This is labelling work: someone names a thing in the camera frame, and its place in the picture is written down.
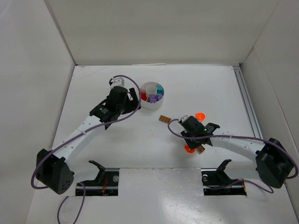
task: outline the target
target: red wire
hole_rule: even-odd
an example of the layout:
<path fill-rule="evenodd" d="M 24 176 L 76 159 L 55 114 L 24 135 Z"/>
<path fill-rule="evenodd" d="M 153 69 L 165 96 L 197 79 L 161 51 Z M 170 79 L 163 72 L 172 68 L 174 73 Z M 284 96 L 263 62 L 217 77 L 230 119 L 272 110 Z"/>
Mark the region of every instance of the red wire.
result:
<path fill-rule="evenodd" d="M 104 184 L 104 186 L 103 186 L 103 188 L 102 188 L 103 195 L 104 195 L 104 193 L 105 193 L 105 191 L 106 191 L 106 186 L 107 186 L 107 184 L 108 184 L 108 177 L 106 177 L 106 179 L 105 179 L 105 184 Z"/>

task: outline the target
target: cable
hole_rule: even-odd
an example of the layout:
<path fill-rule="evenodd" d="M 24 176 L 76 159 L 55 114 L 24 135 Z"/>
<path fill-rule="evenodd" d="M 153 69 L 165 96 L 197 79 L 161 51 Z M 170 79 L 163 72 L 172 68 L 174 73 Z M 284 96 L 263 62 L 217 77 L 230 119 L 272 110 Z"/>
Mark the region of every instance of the cable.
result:
<path fill-rule="evenodd" d="M 211 190 L 220 190 L 220 189 L 224 189 L 224 188 L 233 186 L 234 184 L 236 184 L 236 183 L 240 183 L 240 182 L 248 182 L 248 183 L 251 183 L 251 184 L 257 186 L 259 189 L 262 189 L 262 190 L 264 190 L 264 191 L 266 191 L 266 192 L 268 192 L 268 193 L 270 193 L 270 194 L 273 194 L 273 193 L 274 193 L 273 188 L 270 187 L 269 185 L 266 184 L 266 185 L 269 187 L 269 189 L 270 189 L 270 190 L 267 190 L 267 189 L 263 188 L 262 186 L 260 186 L 260 185 L 258 185 L 258 184 L 256 184 L 256 183 L 254 183 L 254 182 L 252 182 L 252 181 L 248 181 L 248 180 L 237 180 L 237 181 L 235 181 L 235 182 L 233 182 L 233 183 L 230 183 L 230 184 L 228 184 L 228 185 L 226 185 L 226 186 L 220 186 L 220 187 L 215 187 L 215 188 L 211 188 L 211 187 L 209 187 L 209 188 L 210 188 Z"/>
<path fill-rule="evenodd" d="M 104 193 L 105 193 L 105 191 L 106 191 L 106 186 L 107 186 L 107 184 L 108 184 L 108 177 L 105 178 L 105 184 L 104 184 L 104 186 L 103 186 L 103 188 L 102 188 L 103 196 L 104 196 Z"/>
<path fill-rule="evenodd" d="M 114 121 L 109 121 L 109 122 L 106 122 L 106 123 L 102 123 L 102 124 L 98 124 L 98 125 L 95 125 L 93 127 L 90 127 L 88 128 L 87 130 L 85 130 L 85 133 L 97 128 L 97 127 L 101 127 L 101 126 L 104 126 L 104 125 L 110 125 L 110 124 L 113 124 L 113 123 L 117 123 L 117 122 L 121 122 L 125 119 L 128 119 L 129 117 L 131 117 L 134 113 L 137 112 L 137 110 L 139 109 L 140 107 L 140 103 L 141 103 L 141 91 L 140 91 L 140 88 L 139 86 L 137 85 L 137 83 L 131 79 L 130 77 L 128 76 L 124 76 L 124 75 L 117 75 L 117 76 L 114 76 L 113 78 L 116 78 L 116 77 L 124 77 L 124 78 L 127 78 L 128 80 L 130 80 L 132 83 L 134 83 L 134 85 L 136 86 L 136 88 L 138 89 L 138 92 L 139 92 L 139 102 L 138 102 L 138 105 L 136 107 L 136 109 L 130 113 L 128 116 L 122 118 L 122 119 L 119 119 L 119 120 L 114 120 Z M 47 154 L 40 162 L 39 164 L 36 166 L 35 170 L 33 171 L 33 174 L 31 176 L 31 186 L 34 188 L 34 189 L 46 189 L 48 187 L 37 187 L 34 185 L 34 177 L 36 176 L 37 174 L 37 171 L 40 169 L 40 167 L 42 166 L 42 164 L 48 159 L 50 158 L 55 152 L 57 152 L 59 149 L 61 149 L 62 147 L 66 146 L 67 144 L 71 143 L 72 141 L 74 141 L 75 139 L 81 137 L 82 135 L 84 135 L 84 133 L 80 133 L 78 135 L 76 135 L 75 137 L 67 140 L 65 143 L 61 144 L 60 146 L 56 147 L 53 151 L 51 151 L 49 154 Z"/>
<path fill-rule="evenodd" d="M 81 213 L 81 210 L 83 208 L 83 204 L 84 204 L 84 200 L 85 200 L 85 196 L 86 196 L 86 188 L 85 188 L 85 185 L 82 183 L 82 182 L 79 182 L 79 184 L 81 184 L 81 186 L 83 187 L 83 198 L 82 198 L 82 203 L 81 203 L 81 206 L 80 206 L 80 209 L 79 209 L 79 212 L 75 218 L 75 221 L 73 222 L 73 224 L 75 224 L 79 218 L 79 215 Z M 61 202 L 59 208 L 58 208 L 58 211 L 57 211 L 57 221 L 58 221 L 58 224 L 61 224 L 60 220 L 59 220 L 59 213 L 60 213 L 60 209 L 62 207 L 62 205 L 64 204 L 64 202 L 68 199 L 69 197 L 65 197 L 65 199 Z"/>
<path fill-rule="evenodd" d="M 293 179 L 295 178 L 296 176 L 298 176 L 298 166 L 295 162 L 295 160 L 280 146 L 276 145 L 275 143 L 273 142 L 270 142 L 268 140 L 264 140 L 264 139 L 259 139 L 259 138 L 255 138 L 255 137 L 247 137 L 247 136 L 236 136 L 236 135 L 222 135 L 222 134 L 219 134 L 219 135 L 209 135 L 209 136 L 202 136 L 202 137 L 184 137 L 184 136 L 181 136 L 177 133 L 175 133 L 171 128 L 170 128 L 170 124 L 173 122 L 173 121 L 179 121 L 178 119 L 173 119 L 169 122 L 168 124 L 168 129 L 169 131 L 174 134 L 175 136 L 178 136 L 179 138 L 182 138 L 182 139 L 190 139 L 190 140 L 200 140 L 200 139 L 209 139 L 209 138 L 233 138 L 233 139 L 250 139 L 250 140 L 256 140 L 256 141 L 261 141 L 265 144 L 269 144 L 269 145 L 272 145 L 274 146 L 275 148 L 277 148 L 279 151 L 281 151 L 290 161 L 291 163 L 293 164 L 294 168 L 295 168 L 295 174 L 293 176 L 289 176 L 287 177 L 287 179 Z"/>

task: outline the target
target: screw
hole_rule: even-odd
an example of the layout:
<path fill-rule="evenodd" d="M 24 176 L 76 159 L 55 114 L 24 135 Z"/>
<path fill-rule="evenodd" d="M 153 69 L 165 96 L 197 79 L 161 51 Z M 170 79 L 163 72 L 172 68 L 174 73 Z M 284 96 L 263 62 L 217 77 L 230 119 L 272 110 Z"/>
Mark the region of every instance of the screw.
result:
<path fill-rule="evenodd" d="M 208 178 L 207 178 L 207 175 L 206 175 L 206 174 L 203 174 L 203 176 L 202 176 L 202 180 L 203 180 L 203 181 L 207 181 L 207 180 L 208 180 Z"/>
<path fill-rule="evenodd" d="M 117 175 L 115 175 L 115 176 L 113 176 L 112 180 L 113 180 L 114 182 L 118 182 L 119 177 L 118 177 Z"/>

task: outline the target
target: orange object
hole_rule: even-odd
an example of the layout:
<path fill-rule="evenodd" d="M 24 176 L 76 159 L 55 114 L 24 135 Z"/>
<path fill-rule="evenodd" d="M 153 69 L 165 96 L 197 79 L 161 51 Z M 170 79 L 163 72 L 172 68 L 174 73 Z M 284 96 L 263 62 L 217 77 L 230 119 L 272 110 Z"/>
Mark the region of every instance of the orange object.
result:
<path fill-rule="evenodd" d="M 206 118 L 204 113 L 197 113 L 195 116 L 198 120 L 204 120 Z"/>
<path fill-rule="evenodd" d="M 194 148 L 194 149 L 190 149 L 189 146 L 185 146 L 185 150 L 186 150 L 188 153 L 194 153 L 194 152 L 195 152 L 195 148 Z"/>
<path fill-rule="evenodd" d="M 104 196 L 104 193 L 105 193 L 105 191 L 106 191 L 106 186 L 107 186 L 107 184 L 108 184 L 108 177 L 106 177 L 106 179 L 105 179 L 105 184 L 104 184 L 104 186 L 103 186 L 103 188 L 102 188 L 103 196 Z"/>
<path fill-rule="evenodd" d="M 171 122 L 171 118 L 161 115 L 159 118 L 160 121 L 169 124 Z"/>
<path fill-rule="evenodd" d="M 196 148 L 196 151 L 199 153 L 199 154 L 202 154 L 204 152 L 205 148 L 203 146 L 198 146 Z"/>

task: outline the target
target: white cup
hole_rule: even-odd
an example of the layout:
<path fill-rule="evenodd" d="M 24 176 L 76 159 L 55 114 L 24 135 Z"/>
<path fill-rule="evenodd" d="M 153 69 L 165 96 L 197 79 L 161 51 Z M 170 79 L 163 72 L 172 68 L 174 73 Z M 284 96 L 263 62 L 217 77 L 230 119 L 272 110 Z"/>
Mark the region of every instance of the white cup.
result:
<path fill-rule="evenodd" d="M 146 98 L 150 97 L 150 95 L 156 95 L 156 94 L 157 94 L 157 87 L 155 85 L 147 85 L 145 87 Z"/>

